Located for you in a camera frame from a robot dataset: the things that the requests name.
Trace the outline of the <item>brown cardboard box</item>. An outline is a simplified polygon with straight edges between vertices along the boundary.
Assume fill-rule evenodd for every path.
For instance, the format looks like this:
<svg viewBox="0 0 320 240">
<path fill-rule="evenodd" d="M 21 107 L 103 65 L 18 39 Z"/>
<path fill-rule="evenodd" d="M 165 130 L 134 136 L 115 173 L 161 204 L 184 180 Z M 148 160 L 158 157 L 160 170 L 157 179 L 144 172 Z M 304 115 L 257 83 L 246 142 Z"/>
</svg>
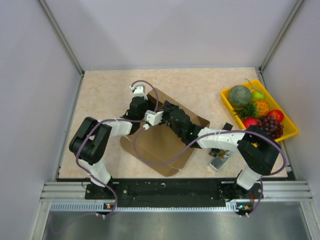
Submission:
<svg viewBox="0 0 320 240">
<path fill-rule="evenodd" d="M 148 93 L 148 99 L 152 104 L 156 103 L 156 95 L 158 95 L 158 108 L 162 108 L 165 101 L 179 106 L 183 109 L 190 120 L 194 124 L 199 124 L 202 127 L 209 127 L 210 121 L 197 115 L 196 113 L 189 110 L 187 107 L 181 105 L 178 101 L 171 98 L 159 89 L 156 92 L 150 91 Z M 175 161 L 166 165 L 155 165 L 156 163 L 164 163 L 172 160 L 177 156 L 186 145 L 181 141 L 180 138 L 166 125 L 151 126 L 148 130 L 143 131 L 136 140 L 137 152 L 147 161 L 152 162 L 148 166 L 154 171 L 158 172 L 163 177 L 172 177 L 176 175 L 181 169 L 184 168 L 185 164 L 194 152 L 193 148 L 189 148 Z"/>
</svg>

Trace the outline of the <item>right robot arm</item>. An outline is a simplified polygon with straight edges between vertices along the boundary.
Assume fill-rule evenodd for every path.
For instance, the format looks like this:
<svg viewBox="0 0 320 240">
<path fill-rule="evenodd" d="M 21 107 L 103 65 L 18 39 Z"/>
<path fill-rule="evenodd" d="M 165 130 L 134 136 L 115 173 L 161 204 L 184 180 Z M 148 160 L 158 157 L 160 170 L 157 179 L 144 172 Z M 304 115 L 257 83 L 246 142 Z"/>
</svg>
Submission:
<svg viewBox="0 0 320 240">
<path fill-rule="evenodd" d="M 231 188 L 222 188 L 226 201 L 245 198 L 253 185 L 263 176 L 272 173 L 281 147 L 260 127 L 251 125 L 245 130 L 211 129 L 192 123 L 179 106 L 165 101 L 161 123 L 167 125 L 188 148 L 216 149 L 229 154 L 240 154 L 246 166 L 237 175 Z"/>
</svg>

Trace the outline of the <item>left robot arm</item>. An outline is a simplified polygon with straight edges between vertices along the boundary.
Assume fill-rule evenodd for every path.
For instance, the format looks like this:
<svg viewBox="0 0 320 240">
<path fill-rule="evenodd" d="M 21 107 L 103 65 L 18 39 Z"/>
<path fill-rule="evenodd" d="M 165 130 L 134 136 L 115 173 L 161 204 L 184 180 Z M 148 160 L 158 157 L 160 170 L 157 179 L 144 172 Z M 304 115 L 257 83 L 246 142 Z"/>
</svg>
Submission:
<svg viewBox="0 0 320 240">
<path fill-rule="evenodd" d="M 114 191 L 112 179 L 102 157 L 111 137 L 129 136 L 141 126 L 145 113 L 158 104 L 143 96 L 133 97 L 129 109 L 121 117 L 99 121 L 86 117 L 69 143 L 69 151 L 76 157 L 76 164 L 90 177 L 90 193 L 109 198 Z"/>
</svg>

